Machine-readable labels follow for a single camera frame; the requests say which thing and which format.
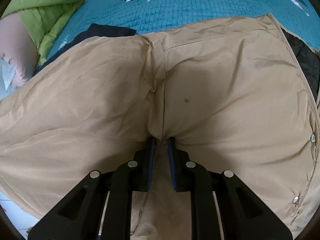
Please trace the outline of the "tan khaki jacket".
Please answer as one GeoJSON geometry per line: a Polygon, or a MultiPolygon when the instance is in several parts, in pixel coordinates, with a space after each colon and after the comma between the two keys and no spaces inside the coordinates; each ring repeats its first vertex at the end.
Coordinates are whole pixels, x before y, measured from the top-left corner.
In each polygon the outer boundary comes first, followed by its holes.
{"type": "Polygon", "coordinates": [[[91,37],[1,100],[1,191],[42,218],[92,170],[158,141],[151,191],[133,196],[132,239],[190,239],[189,196],[167,139],[233,171],[294,237],[319,207],[319,81],[272,15],[91,37]]]}

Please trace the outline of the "folded dark navy garment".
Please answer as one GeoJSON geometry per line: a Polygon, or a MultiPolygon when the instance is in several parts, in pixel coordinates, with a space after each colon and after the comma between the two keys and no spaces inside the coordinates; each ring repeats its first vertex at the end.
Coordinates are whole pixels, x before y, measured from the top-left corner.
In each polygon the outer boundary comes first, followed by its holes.
{"type": "Polygon", "coordinates": [[[44,64],[40,65],[36,70],[35,75],[38,74],[44,67],[56,60],[61,54],[65,53],[67,50],[73,46],[79,44],[80,42],[91,38],[91,37],[127,37],[136,34],[135,29],[127,27],[116,27],[111,25],[99,25],[92,23],[86,31],[78,34],[71,42],[65,44],[60,48],[53,56],[51,56],[44,64]]]}

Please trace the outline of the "teal quilted bed cover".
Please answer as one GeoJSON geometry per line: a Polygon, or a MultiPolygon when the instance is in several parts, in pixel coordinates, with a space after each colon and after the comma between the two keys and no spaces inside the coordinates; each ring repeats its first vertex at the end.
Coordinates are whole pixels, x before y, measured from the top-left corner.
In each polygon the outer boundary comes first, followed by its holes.
{"type": "Polygon", "coordinates": [[[272,14],[309,46],[319,48],[319,16],[309,0],[87,0],[51,49],[55,54],[93,23],[163,31],[212,18],[272,14]]]}

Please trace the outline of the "pink pillow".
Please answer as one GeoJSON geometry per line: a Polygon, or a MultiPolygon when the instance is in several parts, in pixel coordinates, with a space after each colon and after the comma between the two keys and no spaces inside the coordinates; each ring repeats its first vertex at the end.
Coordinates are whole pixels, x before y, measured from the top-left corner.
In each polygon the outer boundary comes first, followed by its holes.
{"type": "Polygon", "coordinates": [[[1,19],[1,71],[5,88],[26,84],[35,73],[39,54],[18,13],[1,19]]]}

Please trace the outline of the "green blanket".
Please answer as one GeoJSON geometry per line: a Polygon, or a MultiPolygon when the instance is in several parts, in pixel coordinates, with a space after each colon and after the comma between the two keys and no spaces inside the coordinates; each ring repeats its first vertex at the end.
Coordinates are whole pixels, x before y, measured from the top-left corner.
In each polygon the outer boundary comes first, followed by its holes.
{"type": "Polygon", "coordinates": [[[11,0],[3,17],[18,13],[43,64],[71,16],[85,0],[11,0]]]}

